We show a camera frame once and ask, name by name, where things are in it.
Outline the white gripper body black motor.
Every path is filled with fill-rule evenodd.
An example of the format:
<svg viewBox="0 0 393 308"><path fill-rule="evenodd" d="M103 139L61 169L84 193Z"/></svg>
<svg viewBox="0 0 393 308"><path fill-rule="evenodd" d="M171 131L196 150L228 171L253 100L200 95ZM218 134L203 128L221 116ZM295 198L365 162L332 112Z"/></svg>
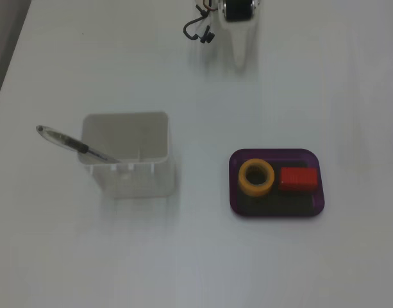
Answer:
<svg viewBox="0 0 393 308"><path fill-rule="evenodd" d="M260 0L223 0L217 4L220 16L226 22L245 22L253 20Z"/></svg>

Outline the wide white gripper finger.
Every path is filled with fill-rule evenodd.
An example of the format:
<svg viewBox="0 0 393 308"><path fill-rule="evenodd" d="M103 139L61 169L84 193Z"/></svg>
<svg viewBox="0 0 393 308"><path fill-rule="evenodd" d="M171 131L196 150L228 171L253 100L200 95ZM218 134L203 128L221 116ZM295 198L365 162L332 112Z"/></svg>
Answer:
<svg viewBox="0 0 393 308"><path fill-rule="evenodd" d="M256 20L227 22L226 26L230 34L235 67L242 69L246 64L250 36L256 29Z"/></svg>

